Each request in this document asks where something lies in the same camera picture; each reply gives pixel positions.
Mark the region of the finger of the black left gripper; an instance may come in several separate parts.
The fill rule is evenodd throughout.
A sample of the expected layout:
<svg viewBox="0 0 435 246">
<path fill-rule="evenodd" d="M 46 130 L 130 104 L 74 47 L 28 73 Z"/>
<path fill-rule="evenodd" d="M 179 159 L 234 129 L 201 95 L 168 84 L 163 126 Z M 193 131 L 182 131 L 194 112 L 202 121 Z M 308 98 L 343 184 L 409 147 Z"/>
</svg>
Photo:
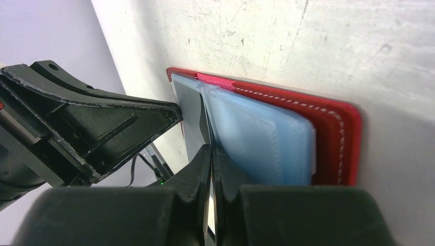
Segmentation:
<svg viewBox="0 0 435 246">
<path fill-rule="evenodd" d="M 27 193 L 88 187 L 182 120 L 172 102 L 96 89 L 51 60 L 1 68 L 1 209 Z"/>
</svg>

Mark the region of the grey black-striped card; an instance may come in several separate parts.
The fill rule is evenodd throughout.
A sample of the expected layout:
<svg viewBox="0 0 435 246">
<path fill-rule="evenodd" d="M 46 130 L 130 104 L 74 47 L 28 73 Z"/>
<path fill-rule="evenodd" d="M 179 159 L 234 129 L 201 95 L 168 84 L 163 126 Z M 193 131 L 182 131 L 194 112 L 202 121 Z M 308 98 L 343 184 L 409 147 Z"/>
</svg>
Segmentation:
<svg viewBox="0 0 435 246">
<path fill-rule="evenodd" d="M 187 157 L 192 161 L 204 144 L 210 144 L 207 113 L 201 95 L 202 83 L 187 76 L 172 74 L 172 87 L 182 112 L 182 131 Z"/>
</svg>

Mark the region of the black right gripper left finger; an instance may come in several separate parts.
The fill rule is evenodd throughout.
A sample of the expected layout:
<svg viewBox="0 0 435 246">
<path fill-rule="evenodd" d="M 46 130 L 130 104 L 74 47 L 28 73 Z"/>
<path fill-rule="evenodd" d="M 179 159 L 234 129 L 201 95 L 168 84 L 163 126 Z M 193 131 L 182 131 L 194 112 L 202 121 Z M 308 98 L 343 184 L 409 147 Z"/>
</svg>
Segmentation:
<svg viewBox="0 0 435 246">
<path fill-rule="evenodd" d="M 163 184 L 47 190 L 13 245 L 205 245 L 210 174 L 203 145 Z"/>
</svg>

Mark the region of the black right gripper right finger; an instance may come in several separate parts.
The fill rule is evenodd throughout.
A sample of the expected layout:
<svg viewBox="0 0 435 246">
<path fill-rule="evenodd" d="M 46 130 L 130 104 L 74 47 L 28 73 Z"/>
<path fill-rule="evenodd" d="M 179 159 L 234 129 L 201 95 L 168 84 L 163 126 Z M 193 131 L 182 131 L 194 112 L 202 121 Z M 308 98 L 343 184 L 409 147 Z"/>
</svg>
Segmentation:
<svg viewBox="0 0 435 246">
<path fill-rule="evenodd" d="M 375 200 L 345 186 L 252 181 L 212 152 L 217 245 L 395 245 Z"/>
</svg>

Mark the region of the red leather card holder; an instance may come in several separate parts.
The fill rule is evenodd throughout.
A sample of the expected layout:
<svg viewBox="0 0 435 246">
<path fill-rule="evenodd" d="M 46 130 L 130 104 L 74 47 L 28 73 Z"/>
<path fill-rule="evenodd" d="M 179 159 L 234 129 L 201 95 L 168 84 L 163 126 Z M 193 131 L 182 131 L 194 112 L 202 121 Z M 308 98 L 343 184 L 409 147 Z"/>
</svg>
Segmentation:
<svg viewBox="0 0 435 246">
<path fill-rule="evenodd" d="M 360 113 L 352 104 L 295 90 L 212 75 L 177 67 L 172 74 L 198 79 L 207 84 L 295 111 L 311 121 L 317 131 L 317 168 L 312 184 L 355 186 L 362 138 Z"/>
</svg>

